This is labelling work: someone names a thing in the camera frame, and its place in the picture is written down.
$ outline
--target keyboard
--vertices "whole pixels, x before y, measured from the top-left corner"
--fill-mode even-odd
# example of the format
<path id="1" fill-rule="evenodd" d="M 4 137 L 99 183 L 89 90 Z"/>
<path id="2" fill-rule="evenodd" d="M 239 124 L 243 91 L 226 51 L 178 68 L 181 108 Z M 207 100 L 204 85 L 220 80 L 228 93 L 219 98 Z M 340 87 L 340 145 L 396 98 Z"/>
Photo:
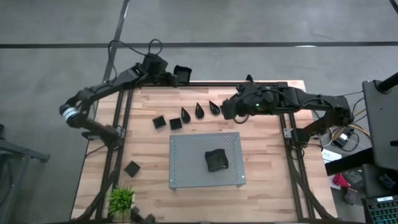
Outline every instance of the keyboard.
<path id="1" fill-rule="evenodd" d="M 398 223 L 398 195 L 381 198 L 367 198 L 366 206 L 373 223 Z"/>

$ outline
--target potted plant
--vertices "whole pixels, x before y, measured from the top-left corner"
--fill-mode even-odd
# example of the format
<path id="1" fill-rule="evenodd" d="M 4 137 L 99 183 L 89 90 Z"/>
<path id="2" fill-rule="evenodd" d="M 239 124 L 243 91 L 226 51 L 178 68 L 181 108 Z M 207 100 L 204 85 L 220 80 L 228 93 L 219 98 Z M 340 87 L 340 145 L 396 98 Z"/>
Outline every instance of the potted plant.
<path id="1" fill-rule="evenodd" d="M 120 215 L 124 222 L 124 215 L 129 214 L 134 206 L 134 191 L 130 187 L 120 189 L 116 187 L 109 196 L 109 213 L 112 215 Z"/>

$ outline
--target green plant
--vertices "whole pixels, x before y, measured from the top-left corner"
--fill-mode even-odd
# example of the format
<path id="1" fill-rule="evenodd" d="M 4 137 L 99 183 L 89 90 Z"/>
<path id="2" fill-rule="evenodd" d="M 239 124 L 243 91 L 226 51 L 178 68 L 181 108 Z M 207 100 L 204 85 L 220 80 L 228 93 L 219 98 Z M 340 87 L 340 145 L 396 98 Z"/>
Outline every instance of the green plant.
<path id="1" fill-rule="evenodd" d="M 123 189 L 116 187 L 113 189 L 109 196 L 109 213 L 112 215 L 117 213 L 123 215 L 125 212 L 130 211 L 133 195 L 134 191 L 130 187 Z"/>

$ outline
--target gray floor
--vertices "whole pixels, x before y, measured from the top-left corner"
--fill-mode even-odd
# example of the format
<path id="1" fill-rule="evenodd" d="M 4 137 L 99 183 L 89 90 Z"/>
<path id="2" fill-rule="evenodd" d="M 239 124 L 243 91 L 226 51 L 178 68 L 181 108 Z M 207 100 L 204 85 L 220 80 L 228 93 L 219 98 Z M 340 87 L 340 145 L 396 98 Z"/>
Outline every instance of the gray floor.
<path id="1" fill-rule="evenodd" d="M 113 38 L 122 0 L 1 0 L 0 44 L 97 43 Z M 283 42 L 398 40 L 398 15 L 388 0 L 131 1 L 121 40 L 148 42 Z M 164 49 L 193 80 L 304 80 L 307 91 L 338 95 L 363 80 L 398 70 L 398 47 Z M 0 123 L 9 141 L 51 153 L 32 161 L 13 223 L 68 220 L 87 142 L 68 128 L 58 107 L 102 81 L 106 49 L 0 49 Z M 116 66 L 142 57 L 118 50 Z M 349 96 L 353 104 L 360 96 Z M 360 123 L 368 128 L 366 120 Z M 370 146 L 364 136 L 361 145 Z M 344 220 L 363 221 L 362 207 L 345 205 Z"/>

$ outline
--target wooden table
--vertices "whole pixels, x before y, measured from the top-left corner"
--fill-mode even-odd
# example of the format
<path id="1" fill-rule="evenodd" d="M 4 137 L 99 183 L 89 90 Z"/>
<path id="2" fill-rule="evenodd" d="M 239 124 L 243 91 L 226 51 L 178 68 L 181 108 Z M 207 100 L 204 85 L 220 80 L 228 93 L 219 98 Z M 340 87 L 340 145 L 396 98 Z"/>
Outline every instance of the wooden table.
<path id="1" fill-rule="evenodd" d="M 301 80 L 288 81 L 288 84 L 305 89 Z M 222 115 L 213 116 L 210 113 L 208 100 L 220 105 L 235 93 L 233 87 L 147 87 L 134 91 L 122 168 L 133 160 L 141 169 L 134 178 L 122 170 L 119 186 L 131 186 L 136 192 L 136 205 L 142 216 L 151 213 L 160 222 L 297 220 L 279 117 L 254 116 L 244 124 L 235 124 L 232 120 L 224 120 Z M 112 123 L 116 98 L 115 94 L 99 102 L 97 121 L 102 124 Z M 205 110 L 202 120 L 195 117 L 197 102 Z M 171 131 L 169 119 L 180 116 L 181 106 L 190 113 L 191 122 L 183 124 L 182 129 Z M 155 129 L 152 119 L 160 115 L 164 115 L 167 126 Z M 299 128 L 313 121 L 310 111 L 300 111 L 295 117 Z M 235 131 L 240 132 L 246 185 L 240 188 L 222 186 L 177 189 L 176 192 L 169 189 L 171 134 Z M 101 145 L 100 141 L 91 142 L 88 152 Z M 86 158 L 72 218 L 79 216 L 98 193 L 105 157 L 106 149 L 102 149 Z M 307 147 L 304 161 L 312 192 L 326 210 L 336 216 L 319 147 Z M 302 194 L 300 198 L 303 210 L 306 211 Z"/>

